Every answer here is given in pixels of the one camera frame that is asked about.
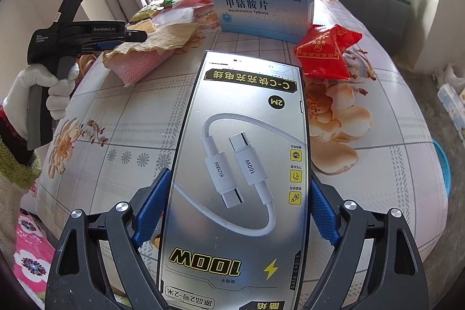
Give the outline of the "white gloved left hand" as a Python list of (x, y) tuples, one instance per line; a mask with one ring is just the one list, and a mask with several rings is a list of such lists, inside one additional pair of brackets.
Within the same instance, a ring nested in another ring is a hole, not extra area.
[(2, 105), (12, 128), (21, 138), (28, 140), (27, 111), (30, 88), (37, 85), (47, 89), (46, 109), (54, 120), (61, 120), (65, 116), (79, 73), (78, 63), (75, 63), (65, 79), (58, 79), (43, 64), (31, 64), (17, 75)]

